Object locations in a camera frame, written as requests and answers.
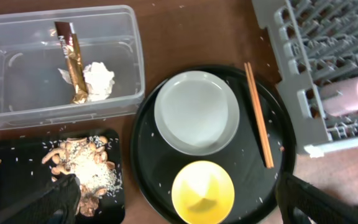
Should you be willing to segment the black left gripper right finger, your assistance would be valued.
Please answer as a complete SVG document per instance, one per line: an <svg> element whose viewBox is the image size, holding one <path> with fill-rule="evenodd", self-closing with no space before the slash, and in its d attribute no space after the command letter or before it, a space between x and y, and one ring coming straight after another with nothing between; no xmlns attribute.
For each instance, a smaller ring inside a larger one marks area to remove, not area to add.
<svg viewBox="0 0 358 224"><path fill-rule="evenodd" d="M284 224L358 223L357 208L286 172L277 180L275 198Z"/></svg>

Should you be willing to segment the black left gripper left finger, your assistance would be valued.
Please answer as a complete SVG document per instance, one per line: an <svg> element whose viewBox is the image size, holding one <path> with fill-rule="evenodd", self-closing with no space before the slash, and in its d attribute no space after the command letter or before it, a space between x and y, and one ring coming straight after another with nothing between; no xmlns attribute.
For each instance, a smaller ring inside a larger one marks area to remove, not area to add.
<svg viewBox="0 0 358 224"><path fill-rule="evenodd" d="M74 174L38 190L0 211L0 224L74 223L81 190Z"/></svg>

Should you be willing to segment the food scraps peanuts and rice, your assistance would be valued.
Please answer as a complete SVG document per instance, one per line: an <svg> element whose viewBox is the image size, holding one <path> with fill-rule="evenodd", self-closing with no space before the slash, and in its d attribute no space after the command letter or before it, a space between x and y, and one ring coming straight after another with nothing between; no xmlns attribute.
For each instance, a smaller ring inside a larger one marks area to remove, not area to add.
<svg viewBox="0 0 358 224"><path fill-rule="evenodd" d="M104 136L95 139L68 138L43 156L41 162L53 162L52 183L67 174L74 174L80 182L80 202L77 213L93 217L100 199L109 190L116 190L117 175L113 161L108 159Z"/></svg>

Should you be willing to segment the pink plastic cup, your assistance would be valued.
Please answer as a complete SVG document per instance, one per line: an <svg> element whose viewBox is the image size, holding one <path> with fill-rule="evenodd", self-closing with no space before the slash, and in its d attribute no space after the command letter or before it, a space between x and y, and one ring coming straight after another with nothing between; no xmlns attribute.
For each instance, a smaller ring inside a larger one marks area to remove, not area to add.
<svg viewBox="0 0 358 224"><path fill-rule="evenodd" d="M326 85L319 95L324 111L331 116L358 111L358 77Z"/></svg>

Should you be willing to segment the yellow bowl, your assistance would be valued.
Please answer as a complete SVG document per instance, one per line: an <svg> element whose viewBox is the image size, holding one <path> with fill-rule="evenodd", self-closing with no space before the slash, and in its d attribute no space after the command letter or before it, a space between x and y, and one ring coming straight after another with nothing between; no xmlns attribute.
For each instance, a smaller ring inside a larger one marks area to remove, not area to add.
<svg viewBox="0 0 358 224"><path fill-rule="evenodd" d="M234 206L235 190L230 175L210 161L195 161L176 175L172 203L186 223L221 223Z"/></svg>

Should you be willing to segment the white tissue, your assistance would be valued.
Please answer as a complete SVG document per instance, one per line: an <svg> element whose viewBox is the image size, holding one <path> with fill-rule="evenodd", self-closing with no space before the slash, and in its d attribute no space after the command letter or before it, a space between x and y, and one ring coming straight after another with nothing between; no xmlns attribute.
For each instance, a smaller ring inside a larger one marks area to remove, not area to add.
<svg viewBox="0 0 358 224"><path fill-rule="evenodd" d="M80 104L107 99L115 84L114 72L109 71L103 62L93 62L85 67L80 63L80 69L86 86L87 98L71 102Z"/></svg>

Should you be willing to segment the brown coffee sachet wrapper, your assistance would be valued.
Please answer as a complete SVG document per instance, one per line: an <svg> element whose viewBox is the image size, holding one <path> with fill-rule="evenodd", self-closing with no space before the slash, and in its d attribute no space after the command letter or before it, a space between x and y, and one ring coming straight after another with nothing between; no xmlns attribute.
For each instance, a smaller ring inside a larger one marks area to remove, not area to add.
<svg viewBox="0 0 358 224"><path fill-rule="evenodd" d="M83 61L74 26L71 22L55 22L55 28L66 60L71 84L75 90L72 102L85 103L88 99L88 90L83 77Z"/></svg>

